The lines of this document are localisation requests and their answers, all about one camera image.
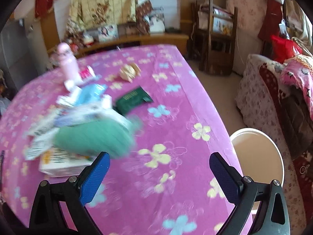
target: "floral bedspread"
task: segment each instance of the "floral bedspread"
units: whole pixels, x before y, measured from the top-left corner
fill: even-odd
[[[133,83],[116,76],[120,66],[130,62],[142,70]],[[136,134],[137,146],[128,158],[111,161],[93,201],[86,205],[102,233],[216,234],[233,205],[209,168],[209,156],[218,151],[240,173],[241,169],[220,116],[178,49],[128,48],[88,56],[79,65],[94,68],[96,83],[107,84],[105,93],[113,100],[138,86],[154,100],[131,112],[144,124]],[[0,121],[0,149],[5,150],[2,194],[25,225],[40,181],[67,179],[40,173],[38,160],[25,161],[23,156],[31,142],[25,132],[64,94],[62,73],[46,73],[18,93]],[[72,228],[67,210],[64,213]],[[251,222],[250,217],[242,234]]]
[[[261,55],[248,56],[247,67],[240,82],[236,102],[243,115],[244,123],[248,127],[267,134],[275,142],[281,153],[285,171],[283,189],[288,207],[291,234],[298,235],[306,227],[304,200],[301,195],[295,166],[281,130],[280,114],[276,113],[275,109],[275,103],[279,102],[279,98],[284,93],[278,88],[275,75],[273,73],[265,74],[264,65],[268,62],[270,60]],[[276,93],[272,92],[271,95],[267,86],[271,86],[271,89]]]

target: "tissue box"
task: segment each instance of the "tissue box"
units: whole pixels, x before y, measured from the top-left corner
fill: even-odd
[[[79,175],[93,161],[94,158],[71,154],[62,149],[52,147],[40,156],[39,171],[51,177]]]

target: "white bucket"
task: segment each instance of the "white bucket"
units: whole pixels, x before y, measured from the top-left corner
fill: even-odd
[[[259,130],[243,128],[234,132],[230,140],[244,176],[249,176],[259,183],[271,183],[277,179],[283,186],[283,159],[270,137]],[[251,213],[256,214],[258,207],[259,202],[255,202]]]

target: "plastic bag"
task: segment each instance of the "plastic bag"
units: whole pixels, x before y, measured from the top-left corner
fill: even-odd
[[[74,106],[99,101],[107,88],[108,88],[107,85],[98,85],[98,84],[91,84],[83,87],[78,97],[78,100],[75,102]]]
[[[291,40],[286,40],[275,35],[271,35],[271,39],[274,51],[274,61],[284,63],[286,59],[302,54],[302,49],[297,43]]]
[[[287,26],[284,19],[281,20],[281,23],[278,25],[280,30],[280,37],[290,40],[289,34],[287,32]]]

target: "pink tablecloth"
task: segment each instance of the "pink tablecloth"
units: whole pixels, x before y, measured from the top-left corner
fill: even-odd
[[[133,83],[116,77],[120,66],[129,62],[142,70]],[[241,169],[220,116],[177,48],[128,48],[91,55],[79,64],[94,68],[96,83],[107,84],[105,93],[113,100],[138,86],[154,100],[131,112],[144,124],[136,135],[137,146],[128,158],[112,160],[87,204],[103,234],[216,234],[233,205],[209,168],[209,156],[218,151]],[[38,160],[25,161],[23,152],[31,142],[26,131],[65,94],[61,71],[48,72],[17,94],[0,122],[0,149],[6,151],[3,196],[26,225],[40,181],[67,179],[49,178],[38,171]],[[70,220],[67,210],[65,217]]]

